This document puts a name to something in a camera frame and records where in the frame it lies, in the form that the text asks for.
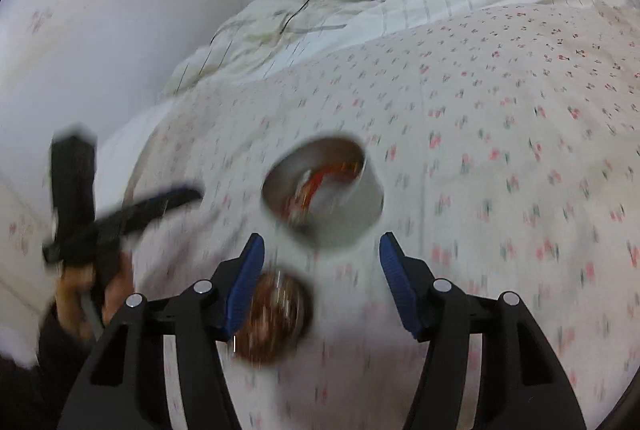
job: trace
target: cherry print fabric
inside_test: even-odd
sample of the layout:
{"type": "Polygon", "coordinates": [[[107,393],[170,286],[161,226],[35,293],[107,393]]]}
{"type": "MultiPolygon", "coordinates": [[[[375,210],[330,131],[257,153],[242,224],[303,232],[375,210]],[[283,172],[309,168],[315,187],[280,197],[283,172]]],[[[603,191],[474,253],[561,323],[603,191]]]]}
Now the cherry print fabric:
{"type": "MultiPolygon", "coordinates": [[[[181,292],[238,256],[313,287],[309,336],[280,364],[224,352],[243,428],[402,428],[426,345],[400,324],[378,261],[407,254],[469,293],[517,291],[595,428],[640,358],[640,21],[634,10],[506,6],[405,30],[242,86],[188,93],[145,151],[136,194],[185,180],[202,206],[148,230],[139,290],[181,292]],[[353,247],[300,245],[260,204],[269,168],[340,131],[366,147],[382,218],[353,247]]],[[[460,428],[472,425],[480,342],[460,428]]]]}

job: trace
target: person's arm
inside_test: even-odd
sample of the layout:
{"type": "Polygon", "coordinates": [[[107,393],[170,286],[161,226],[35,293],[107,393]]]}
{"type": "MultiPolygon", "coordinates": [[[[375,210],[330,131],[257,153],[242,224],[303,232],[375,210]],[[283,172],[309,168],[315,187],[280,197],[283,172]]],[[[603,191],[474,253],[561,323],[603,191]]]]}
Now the person's arm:
{"type": "MultiPolygon", "coordinates": [[[[105,291],[102,318],[108,323],[132,293],[130,261],[105,291]]],[[[90,328],[82,316],[79,294],[91,288],[92,268],[68,269],[56,287],[56,303],[40,327],[38,364],[24,369],[0,358],[0,428],[54,430],[66,397],[88,354],[90,328]]]]}

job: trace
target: wall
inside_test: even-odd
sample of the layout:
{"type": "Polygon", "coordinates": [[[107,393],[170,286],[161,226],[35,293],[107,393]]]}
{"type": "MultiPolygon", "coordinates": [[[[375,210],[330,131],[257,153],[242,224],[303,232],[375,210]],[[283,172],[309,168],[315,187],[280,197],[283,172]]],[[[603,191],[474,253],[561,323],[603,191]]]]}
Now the wall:
{"type": "Polygon", "coordinates": [[[51,293],[38,238],[48,232],[55,131],[81,122],[99,144],[153,104],[174,67],[250,1],[0,1],[0,323],[35,332],[37,316],[6,284],[36,310],[51,293]],[[20,216],[34,226],[27,254],[7,235],[20,216]]]}

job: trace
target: black sleeve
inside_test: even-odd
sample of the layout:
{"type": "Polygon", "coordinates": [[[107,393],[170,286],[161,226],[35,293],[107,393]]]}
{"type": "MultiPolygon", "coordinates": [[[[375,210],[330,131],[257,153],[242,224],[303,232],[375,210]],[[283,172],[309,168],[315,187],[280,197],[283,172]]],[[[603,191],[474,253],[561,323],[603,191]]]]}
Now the black sleeve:
{"type": "Polygon", "coordinates": [[[53,306],[40,327],[38,365],[0,357],[0,428],[55,430],[87,353],[62,330],[53,306]]]}

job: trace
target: hand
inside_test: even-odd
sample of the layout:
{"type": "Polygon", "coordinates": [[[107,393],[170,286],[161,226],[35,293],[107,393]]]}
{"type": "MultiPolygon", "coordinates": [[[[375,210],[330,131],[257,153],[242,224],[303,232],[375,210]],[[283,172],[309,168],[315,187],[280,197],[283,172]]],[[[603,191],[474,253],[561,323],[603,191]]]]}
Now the hand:
{"type": "MultiPolygon", "coordinates": [[[[87,341],[92,336],[91,327],[84,319],[80,307],[80,295],[91,290],[95,281],[93,266],[67,267],[56,285],[56,309],[58,323],[70,336],[87,341]]],[[[108,324],[127,296],[133,293],[133,272],[130,256],[120,254],[120,272],[109,282],[104,291],[102,320],[108,324]]]]}

